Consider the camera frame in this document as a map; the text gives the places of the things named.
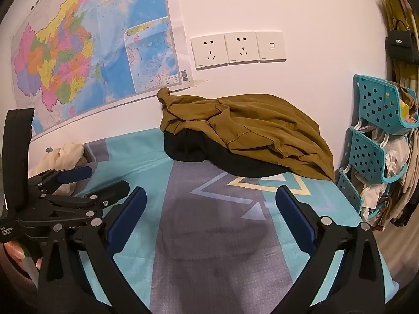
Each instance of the teal bed sheet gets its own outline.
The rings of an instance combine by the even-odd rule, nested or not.
[[[347,226],[361,221],[332,182],[292,173],[242,178],[208,161],[173,161],[159,129],[85,147],[94,174],[78,186],[79,195],[119,180],[147,193],[146,210],[114,261],[154,314],[270,313],[309,259],[276,208],[280,185],[319,216]],[[87,254],[80,256],[94,294],[108,303]],[[314,303],[326,298],[341,259],[339,251]],[[399,286],[382,264],[388,301]]]

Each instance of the inset map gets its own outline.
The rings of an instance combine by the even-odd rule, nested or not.
[[[168,17],[127,29],[124,40],[137,93],[179,82]]]

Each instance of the beige cloth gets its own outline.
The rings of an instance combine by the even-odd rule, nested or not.
[[[84,147],[81,144],[66,143],[60,149],[54,149],[52,152],[47,152],[42,157],[37,166],[29,170],[29,178],[40,174],[46,170],[71,170],[75,168],[77,162],[83,157]],[[61,185],[54,195],[67,196],[71,195],[76,186],[76,182]]]
[[[384,226],[386,226],[392,218],[397,218],[401,212],[403,211],[406,204],[410,201],[410,198],[413,195],[413,192],[416,189],[418,179],[419,179],[419,166],[418,166],[418,153],[419,153],[419,130],[414,129],[412,130],[412,136],[410,139],[409,147],[410,149],[410,157],[408,161],[407,171],[406,174],[399,179],[399,183],[403,185],[402,194],[399,198],[394,197],[393,200],[397,200],[396,205],[390,212],[390,216],[384,222]]]

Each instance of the brown jacket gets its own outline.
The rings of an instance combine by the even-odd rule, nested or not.
[[[205,99],[158,92],[160,129],[204,132],[234,154],[289,167],[298,175],[334,180],[333,156],[319,127],[287,101],[268,94]]]

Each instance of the fingernail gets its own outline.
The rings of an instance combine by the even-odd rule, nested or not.
[[[42,258],[38,259],[38,261],[36,262],[36,268],[38,270],[41,270],[41,265],[42,265]]]
[[[11,248],[12,248],[12,253],[13,253],[14,257],[17,257],[20,260],[23,260],[25,258],[24,250],[19,245],[19,243],[13,242],[11,244]]]

